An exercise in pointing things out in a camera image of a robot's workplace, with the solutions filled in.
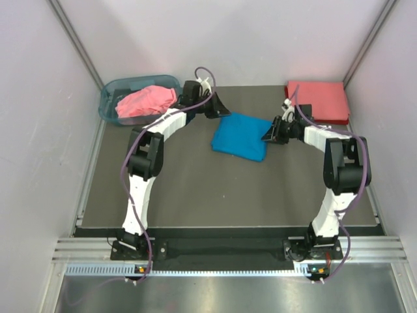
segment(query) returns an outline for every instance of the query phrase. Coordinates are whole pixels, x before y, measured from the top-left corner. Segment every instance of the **red cloth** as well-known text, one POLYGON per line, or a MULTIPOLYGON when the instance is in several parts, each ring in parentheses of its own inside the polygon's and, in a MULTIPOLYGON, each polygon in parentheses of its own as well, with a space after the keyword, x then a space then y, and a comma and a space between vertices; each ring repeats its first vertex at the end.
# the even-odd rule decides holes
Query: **red cloth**
POLYGON ((152 85, 125 96, 117 104, 116 111, 119 118, 163 114, 176 101, 174 89, 152 85))
POLYGON ((347 125, 351 114, 343 83, 302 82, 291 80, 286 89, 287 97, 297 85, 298 104, 311 104, 316 122, 347 125))

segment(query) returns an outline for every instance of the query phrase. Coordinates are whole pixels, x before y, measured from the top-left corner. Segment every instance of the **wall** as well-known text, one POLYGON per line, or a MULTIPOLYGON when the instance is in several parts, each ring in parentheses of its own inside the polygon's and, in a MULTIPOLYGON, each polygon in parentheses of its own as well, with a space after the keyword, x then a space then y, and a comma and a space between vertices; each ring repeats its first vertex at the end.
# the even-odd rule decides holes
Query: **wall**
POLYGON ((383 0, 61 0, 105 82, 144 74, 219 85, 343 79, 383 0))
POLYGON ((417 2, 399 1, 347 88, 355 131, 369 142, 372 183, 390 233, 417 276, 417 2))
POLYGON ((3 1, 0 28, 0 312, 34 312, 74 216, 98 89, 46 1, 3 1))

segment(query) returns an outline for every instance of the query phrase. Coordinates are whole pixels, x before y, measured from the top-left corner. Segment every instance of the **purple cable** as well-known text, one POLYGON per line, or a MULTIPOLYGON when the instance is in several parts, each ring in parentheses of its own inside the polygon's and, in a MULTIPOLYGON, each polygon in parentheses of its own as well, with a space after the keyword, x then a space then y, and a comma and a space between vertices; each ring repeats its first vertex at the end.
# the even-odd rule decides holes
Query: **purple cable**
MULTIPOLYGON (((300 87, 300 85, 297 85, 297 87, 294 90, 294 93, 291 95, 290 100, 294 98, 295 100, 295 107, 297 108, 297 111, 299 112, 299 114, 301 115, 301 117, 303 118, 303 120, 305 120, 307 123, 309 123, 311 126, 317 127, 317 128, 325 128, 322 127, 320 125, 317 125, 316 123, 314 123, 313 121, 309 120, 301 111, 300 109, 300 105, 298 104, 298 88, 300 87)), ((368 162, 367 162, 367 150, 365 147, 365 143, 364 141, 356 134, 349 132, 348 130, 339 130, 339 129, 333 129, 333 128, 329 128, 329 131, 335 132, 337 134, 341 134, 341 135, 348 135, 353 137, 354 139, 356 139, 356 141, 359 143, 360 148, 362 150, 362 160, 364 161, 364 164, 362 166, 362 180, 360 181, 360 186, 359 186, 359 190, 358 190, 358 194, 356 195, 355 199, 353 199, 353 201, 349 204, 349 206, 346 209, 343 210, 337 210, 334 211, 334 213, 336 214, 338 220, 339 220, 339 226, 341 228, 341 230, 345 233, 346 238, 347 238, 347 249, 346 249, 346 253, 342 259, 342 261, 340 262, 340 264, 335 268, 335 270, 333 271, 333 273, 331 273, 325 280, 329 280, 330 278, 332 278, 334 275, 336 275, 340 269, 342 268, 342 266, 345 264, 345 262, 347 261, 347 258, 349 257, 349 253, 351 252, 351 236, 349 235, 349 232, 347 231, 346 227, 342 224, 341 220, 340 220, 340 214, 342 213, 347 213, 349 211, 351 211, 353 208, 355 208, 358 205, 358 202, 360 200, 360 198, 362 197, 362 194, 364 193, 365 190, 365 186, 366 186, 366 179, 367 179, 367 168, 368 168, 368 162)))
MULTIPOLYGON (((183 108, 181 110, 175 111, 172 114, 170 114, 169 116, 175 115, 175 114, 180 113, 180 112, 186 112, 188 110, 192 110, 192 109, 198 108, 199 106, 203 106, 204 104, 206 104, 213 97, 213 94, 216 92, 216 78, 214 77, 213 73, 209 69, 207 69, 205 67, 197 67, 194 70, 194 76, 195 76, 195 78, 198 78, 198 75, 197 75, 198 70, 205 70, 206 72, 208 72, 210 74, 211 78, 213 79, 213 88, 212 88, 211 94, 206 99, 204 99, 203 101, 201 101, 200 103, 197 103, 197 104, 194 104, 193 106, 189 106, 187 108, 183 108)), ((146 268, 145 272, 143 273, 143 276, 139 280, 137 280, 137 283, 140 283, 140 282, 144 281, 144 279, 146 278, 146 276, 151 271, 152 244, 151 244, 151 238, 149 238, 149 235, 148 235, 145 227, 142 225, 142 222, 141 222, 139 216, 137 215, 135 201, 133 200, 133 197, 130 194, 129 188, 124 183, 124 174, 125 174, 125 168, 127 167, 127 164, 129 162, 129 159, 132 156, 133 151, 137 147, 137 145, 138 145, 140 139, 142 138, 142 136, 146 133, 146 131, 148 129, 150 129, 151 127, 153 127, 155 125, 158 125, 159 123, 161 123, 163 121, 165 121, 165 119, 158 119, 155 122, 153 122, 152 124, 149 124, 149 125, 143 127, 143 130, 140 132, 139 136, 133 142, 132 147, 130 148, 130 150, 129 150, 129 152, 128 152, 126 158, 125 158, 125 160, 123 161, 123 164, 122 164, 122 167, 121 167, 121 170, 120 170, 120 180, 121 180, 123 189, 127 193, 128 197, 129 197, 129 200, 132 203, 132 207, 133 207, 133 212, 135 214, 135 218, 136 218, 137 223, 139 224, 139 226, 140 226, 143 234, 145 235, 146 242, 148 244, 148 249, 149 249, 149 258, 148 258, 147 268, 146 268)), ((113 278, 110 278, 108 280, 105 280, 104 282, 102 282, 102 283, 98 284, 96 287, 94 287, 94 289, 91 290, 87 295, 85 295, 84 297, 82 297, 81 299, 77 300, 74 303, 69 303, 68 302, 68 295, 66 294, 65 295, 65 297, 66 297, 66 303, 67 303, 68 306, 77 306, 80 303, 82 303, 83 301, 87 300, 95 291, 97 291, 101 287, 105 286, 106 284, 108 284, 110 282, 119 281, 119 280, 124 280, 124 278, 123 277, 113 277, 113 278)))

